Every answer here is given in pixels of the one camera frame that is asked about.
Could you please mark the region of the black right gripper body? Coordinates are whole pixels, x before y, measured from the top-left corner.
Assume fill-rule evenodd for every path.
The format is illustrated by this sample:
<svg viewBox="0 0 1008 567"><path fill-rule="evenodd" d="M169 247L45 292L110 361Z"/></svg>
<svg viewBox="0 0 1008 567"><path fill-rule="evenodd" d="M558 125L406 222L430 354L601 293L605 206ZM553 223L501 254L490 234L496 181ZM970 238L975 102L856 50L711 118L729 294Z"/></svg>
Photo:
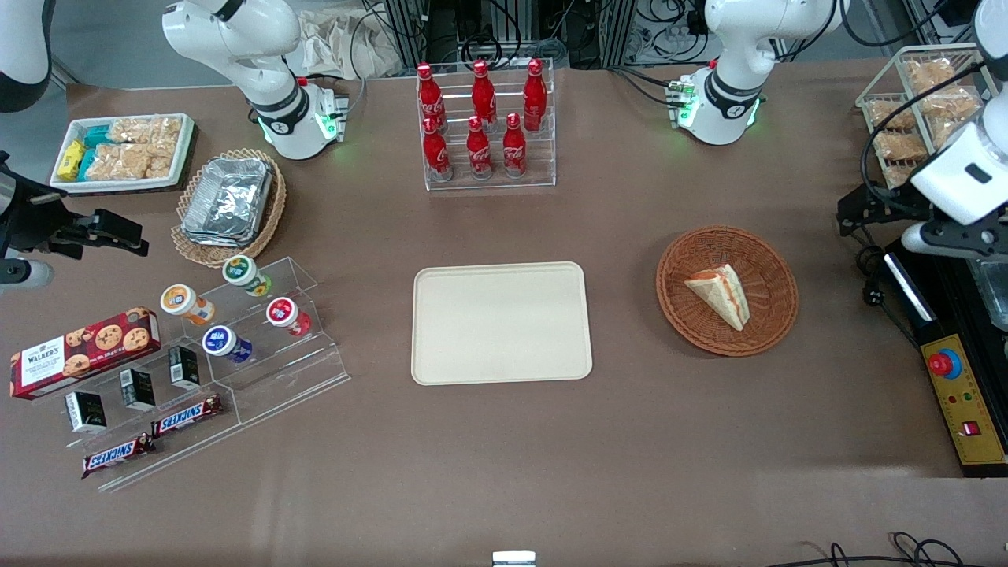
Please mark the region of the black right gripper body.
<svg viewBox="0 0 1008 567"><path fill-rule="evenodd" d="M86 247L110 247L136 256L149 254L142 226L108 209L80 214L66 209L57 191L25 177L3 177L1 219L3 288L41 288L54 269L30 261L30 252L79 261Z"/></svg>

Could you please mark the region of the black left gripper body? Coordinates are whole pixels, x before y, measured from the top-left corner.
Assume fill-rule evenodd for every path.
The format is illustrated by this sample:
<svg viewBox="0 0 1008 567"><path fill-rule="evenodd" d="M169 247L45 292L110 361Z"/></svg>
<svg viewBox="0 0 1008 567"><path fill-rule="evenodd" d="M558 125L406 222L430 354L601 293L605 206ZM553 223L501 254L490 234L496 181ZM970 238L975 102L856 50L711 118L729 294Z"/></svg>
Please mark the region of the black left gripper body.
<svg viewBox="0 0 1008 567"><path fill-rule="evenodd" d="M904 230L903 248L915 254L1005 261L1007 258L1006 204L972 224L954 221L926 200L911 184L887 191L861 184L836 204L839 236L854 235L871 224L912 221Z"/></svg>

